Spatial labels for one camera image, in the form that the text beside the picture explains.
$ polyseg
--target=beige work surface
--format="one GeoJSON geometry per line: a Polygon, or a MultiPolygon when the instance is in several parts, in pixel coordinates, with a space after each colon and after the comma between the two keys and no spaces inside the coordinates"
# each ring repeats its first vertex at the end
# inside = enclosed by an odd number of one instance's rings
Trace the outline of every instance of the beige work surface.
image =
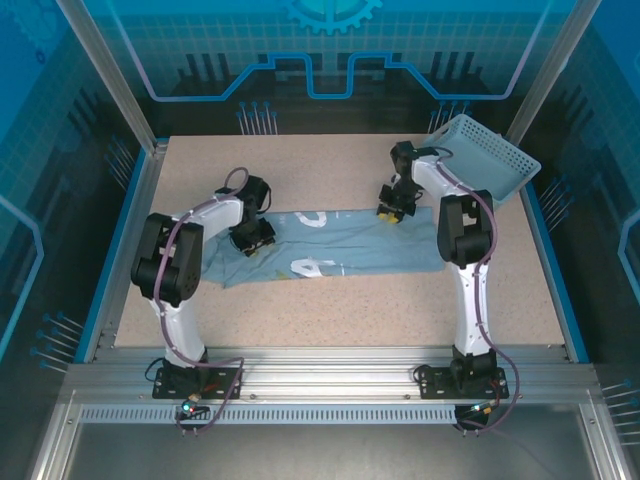
{"type": "MultiPolygon", "coordinates": [[[[374,209],[393,174],[389,150],[423,135],[172,137],[152,211],[184,211],[243,165],[273,189],[271,211],[374,209]]],[[[498,210],[488,277],[489,325],[503,344],[564,343],[519,196],[498,210]]],[[[222,289],[200,283],[198,327],[209,346],[450,345],[451,272],[324,277],[222,289]]],[[[118,346],[163,345],[151,306],[131,288],[118,346]]]]}

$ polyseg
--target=black mounting plate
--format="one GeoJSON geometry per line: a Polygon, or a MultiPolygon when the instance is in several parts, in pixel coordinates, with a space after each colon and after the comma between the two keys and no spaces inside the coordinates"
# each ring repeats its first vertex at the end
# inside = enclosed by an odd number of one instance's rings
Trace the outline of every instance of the black mounting plate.
{"type": "MultiPolygon", "coordinates": [[[[463,395],[458,391],[456,382],[449,367],[431,367],[423,365],[414,371],[414,379],[420,387],[420,398],[422,400],[494,400],[496,392],[487,381],[485,388],[480,388],[474,392],[463,395]]],[[[494,381],[500,383],[504,381],[504,386],[499,387],[500,399],[509,398],[509,386],[503,368],[496,368],[494,381]]]]}
{"type": "MultiPolygon", "coordinates": [[[[203,400],[222,400],[226,395],[233,378],[235,377],[237,368],[208,368],[206,369],[207,378],[205,384],[211,388],[205,388],[202,392],[203,400]]],[[[231,400],[240,398],[240,385],[242,385],[242,374],[238,379],[238,386],[233,389],[231,400]]],[[[151,396],[155,399],[162,400],[184,400],[194,392],[192,387],[180,386],[177,382],[171,380],[170,370],[160,367],[156,372],[155,383],[153,385],[153,393],[151,396]]]]}

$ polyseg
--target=blue cloth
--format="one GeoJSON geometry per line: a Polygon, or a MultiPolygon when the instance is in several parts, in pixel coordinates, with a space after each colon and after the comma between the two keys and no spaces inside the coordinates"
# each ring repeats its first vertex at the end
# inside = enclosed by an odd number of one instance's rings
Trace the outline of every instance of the blue cloth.
{"type": "Polygon", "coordinates": [[[246,257],[229,233],[212,238],[203,252],[202,278],[225,288],[291,278],[433,272],[438,253],[430,208],[418,208],[399,224],[374,210],[267,213],[276,243],[246,257]]]}

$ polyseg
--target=white basket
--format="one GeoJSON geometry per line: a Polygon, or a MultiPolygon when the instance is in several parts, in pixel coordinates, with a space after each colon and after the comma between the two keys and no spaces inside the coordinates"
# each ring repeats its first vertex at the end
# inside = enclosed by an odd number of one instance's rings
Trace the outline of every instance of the white basket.
{"type": "Polygon", "coordinates": [[[540,163],[467,115],[457,115],[424,142],[446,147],[453,157],[443,162],[473,190],[488,190],[496,208],[507,202],[540,171],[540,163]]]}

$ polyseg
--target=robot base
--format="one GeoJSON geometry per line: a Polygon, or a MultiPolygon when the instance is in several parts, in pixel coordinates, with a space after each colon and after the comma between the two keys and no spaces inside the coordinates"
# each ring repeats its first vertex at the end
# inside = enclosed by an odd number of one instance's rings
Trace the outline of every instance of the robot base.
{"type": "MultiPolygon", "coordinates": [[[[162,361],[162,367],[156,372],[151,396],[162,400],[184,400],[199,393],[203,400],[222,400],[226,395],[237,368],[183,368],[162,361]]],[[[240,398],[240,385],[233,389],[230,399],[240,398]]]]}
{"type": "Polygon", "coordinates": [[[422,400],[494,400],[499,394],[500,399],[509,398],[509,387],[504,375],[504,369],[496,368],[486,382],[479,382],[473,390],[461,392],[450,367],[430,367],[422,365],[414,371],[414,378],[420,386],[422,400]]]}

